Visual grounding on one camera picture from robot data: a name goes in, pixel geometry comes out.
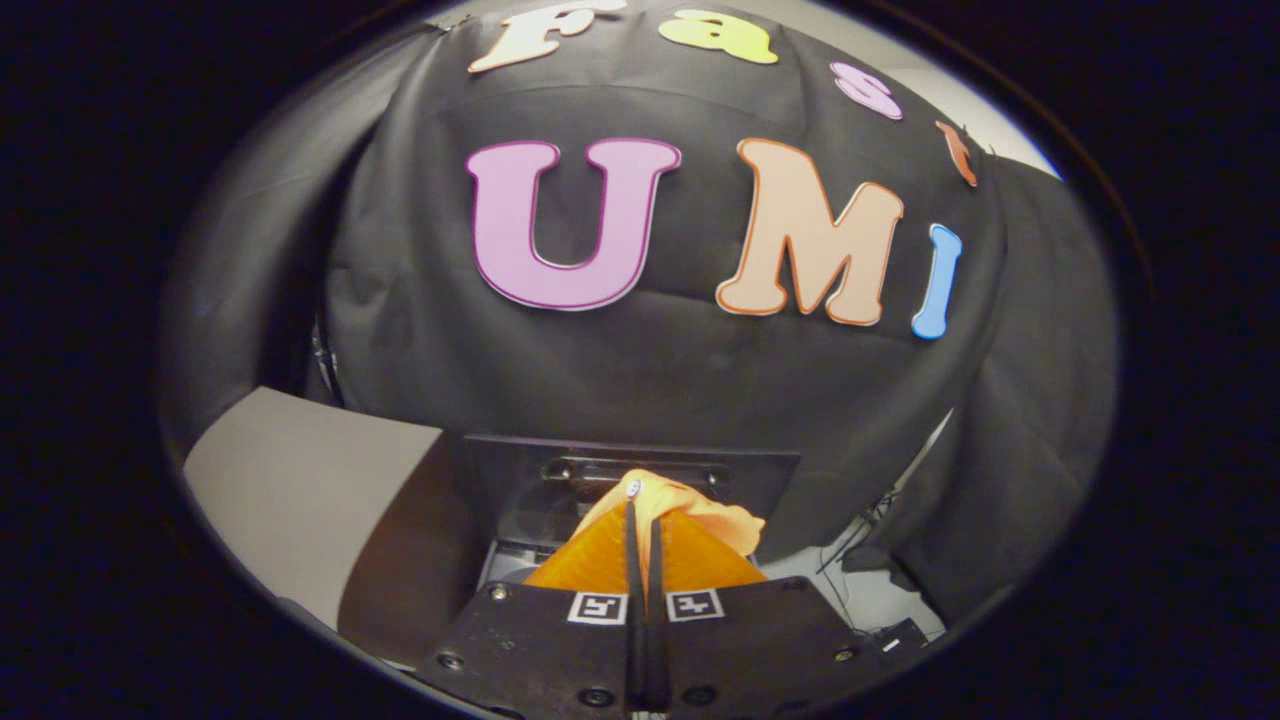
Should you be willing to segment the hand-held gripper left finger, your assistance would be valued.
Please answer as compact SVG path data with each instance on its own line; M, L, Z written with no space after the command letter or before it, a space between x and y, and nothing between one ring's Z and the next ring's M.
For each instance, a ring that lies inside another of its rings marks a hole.
M645 600L631 503L581 541L611 541L620 592L494 582L425 653L417 680L476 714L628 716L646 693Z

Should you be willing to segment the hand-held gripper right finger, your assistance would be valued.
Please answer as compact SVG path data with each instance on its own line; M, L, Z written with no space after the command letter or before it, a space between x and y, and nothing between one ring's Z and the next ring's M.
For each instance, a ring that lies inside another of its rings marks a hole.
M806 578L749 583L750 571L680 512L652 523L648 711L815 716L899 670L899 646L854 630Z

